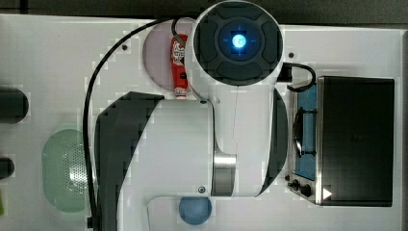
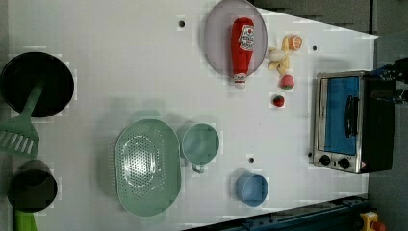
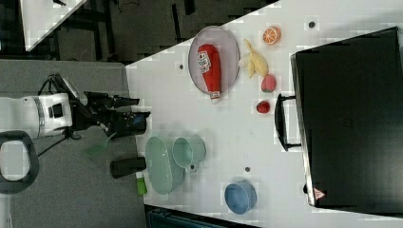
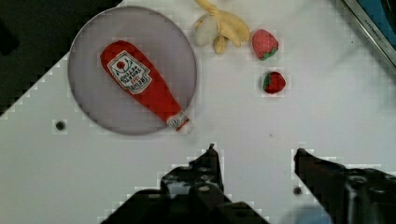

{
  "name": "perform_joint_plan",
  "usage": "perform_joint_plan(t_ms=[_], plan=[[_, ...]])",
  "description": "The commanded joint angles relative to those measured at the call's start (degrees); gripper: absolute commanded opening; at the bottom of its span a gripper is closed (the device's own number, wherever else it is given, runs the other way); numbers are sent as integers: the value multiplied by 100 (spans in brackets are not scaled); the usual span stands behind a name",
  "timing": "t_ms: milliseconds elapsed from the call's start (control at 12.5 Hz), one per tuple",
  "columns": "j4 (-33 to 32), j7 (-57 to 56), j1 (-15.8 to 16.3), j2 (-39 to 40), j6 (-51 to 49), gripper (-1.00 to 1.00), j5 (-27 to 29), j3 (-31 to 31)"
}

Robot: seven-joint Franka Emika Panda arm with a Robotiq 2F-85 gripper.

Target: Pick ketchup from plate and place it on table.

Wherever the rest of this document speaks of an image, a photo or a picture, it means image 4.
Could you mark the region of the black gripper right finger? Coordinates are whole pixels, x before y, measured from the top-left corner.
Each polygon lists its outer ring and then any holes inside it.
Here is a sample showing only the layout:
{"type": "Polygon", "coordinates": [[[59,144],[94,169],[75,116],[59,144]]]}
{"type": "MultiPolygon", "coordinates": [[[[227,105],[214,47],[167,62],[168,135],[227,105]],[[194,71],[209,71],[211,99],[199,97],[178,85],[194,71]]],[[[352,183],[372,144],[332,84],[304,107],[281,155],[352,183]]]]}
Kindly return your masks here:
{"type": "Polygon", "coordinates": [[[294,173],[332,224],[396,224],[396,176],[374,168],[346,168],[299,148],[294,173]]]}

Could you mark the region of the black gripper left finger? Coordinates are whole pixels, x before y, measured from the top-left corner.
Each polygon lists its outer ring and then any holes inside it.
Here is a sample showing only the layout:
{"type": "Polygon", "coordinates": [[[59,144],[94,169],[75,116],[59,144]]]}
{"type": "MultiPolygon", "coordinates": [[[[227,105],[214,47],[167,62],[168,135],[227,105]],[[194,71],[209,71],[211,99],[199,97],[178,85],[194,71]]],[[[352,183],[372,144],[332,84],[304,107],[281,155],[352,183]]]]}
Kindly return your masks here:
{"type": "Polygon", "coordinates": [[[247,203],[225,194],[219,153],[208,150],[161,179],[158,189],[139,190],[101,224],[269,224],[247,203]]]}

